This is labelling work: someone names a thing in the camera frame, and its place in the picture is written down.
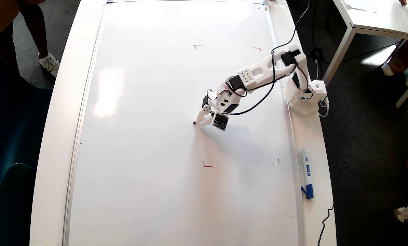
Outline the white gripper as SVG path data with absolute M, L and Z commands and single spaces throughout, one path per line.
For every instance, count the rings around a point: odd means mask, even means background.
M 241 96 L 230 90 L 223 90 L 220 93 L 207 90 L 203 99 L 203 107 L 196 117 L 195 123 L 201 126 L 211 125 L 213 117 L 211 112 L 234 115 L 234 110 L 240 105 Z

